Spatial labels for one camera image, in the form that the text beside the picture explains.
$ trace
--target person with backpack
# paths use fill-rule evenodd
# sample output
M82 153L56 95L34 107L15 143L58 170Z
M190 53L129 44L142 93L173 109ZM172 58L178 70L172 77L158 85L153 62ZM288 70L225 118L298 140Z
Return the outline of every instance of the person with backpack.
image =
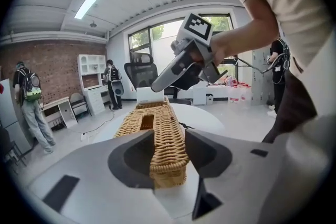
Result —
M277 40L272 42L270 51L271 56L269 56L267 59L267 63L270 65L274 61L277 61L272 69L275 105L274 109L267 112L267 114L273 118L276 118L282 97L284 96L283 94L285 92L285 71L289 68L289 49L287 44L279 37Z
M16 69L13 78L16 102L22 107L22 113L30 131L36 137L44 152L50 154L54 151L51 146L56 143L53 133L40 111L38 103L38 99L41 97L39 78L26 68L22 61L17 63Z
M104 71L104 78L107 79L107 87L109 89L110 98L113 104L113 110L122 109L121 97L117 95L117 101L114 98L114 91L112 88L112 81L121 80L120 71L113 64L111 59L107 60L107 67Z

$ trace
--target black mesh chair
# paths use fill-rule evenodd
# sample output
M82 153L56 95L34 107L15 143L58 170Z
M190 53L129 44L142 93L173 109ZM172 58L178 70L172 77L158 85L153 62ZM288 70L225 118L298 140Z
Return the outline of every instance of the black mesh chair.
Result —
M125 63L124 69L135 90L150 87L158 77L158 69L154 64L153 57L149 54L133 52L131 62ZM167 87L164 89L164 94L173 95L172 99L169 98L171 103L191 105L190 100L177 99L178 91L179 89L176 87Z

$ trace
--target brick wall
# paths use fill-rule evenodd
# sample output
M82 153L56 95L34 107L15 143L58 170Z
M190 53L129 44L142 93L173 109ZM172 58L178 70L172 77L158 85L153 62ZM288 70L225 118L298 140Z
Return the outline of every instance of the brick wall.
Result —
M98 76L96 74L82 76L84 88L99 85Z
M81 93L79 54L107 55L105 45L70 40L39 40L0 47L2 79L13 79L15 65L23 61L41 80L44 103Z

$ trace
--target hand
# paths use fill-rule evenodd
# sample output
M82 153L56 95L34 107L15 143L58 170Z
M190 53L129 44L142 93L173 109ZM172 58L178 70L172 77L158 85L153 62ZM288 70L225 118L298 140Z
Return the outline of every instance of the hand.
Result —
M218 66L224 60L224 58L227 57L225 55L225 46L223 46L223 44L219 45L219 42L216 39L214 39L214 37L210 42L210 46L212 53L214 55L215 65ZM193 58L195 62L203 62L202 55L197 49L192 50L190 52L190 56Z

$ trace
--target dark pants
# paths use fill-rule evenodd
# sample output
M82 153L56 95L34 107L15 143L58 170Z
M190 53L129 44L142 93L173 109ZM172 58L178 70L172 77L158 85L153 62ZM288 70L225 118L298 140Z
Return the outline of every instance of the dark pants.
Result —
M302 82L289 71L285 73L285 81L285 92L277 118L263 140L265 143L273 143L279 134L293 131L298 125L317 115L314 104Z
M275 99L275 113L278 114L278 110L282 101L282 97L285 92L285 82L280 84L274 84L274 99Z
M113 107L116 108L116 107L121 107L122 104L121 104L121 97L117 95L117 102L116 102L116 99L114 98L114 92L113 92L113 89L112 89L112 83L111 81L109 81L107 83L107 87L109 89L109 94L110 94L110 98L111 98L111 101L112 101L112 104L113 104Z

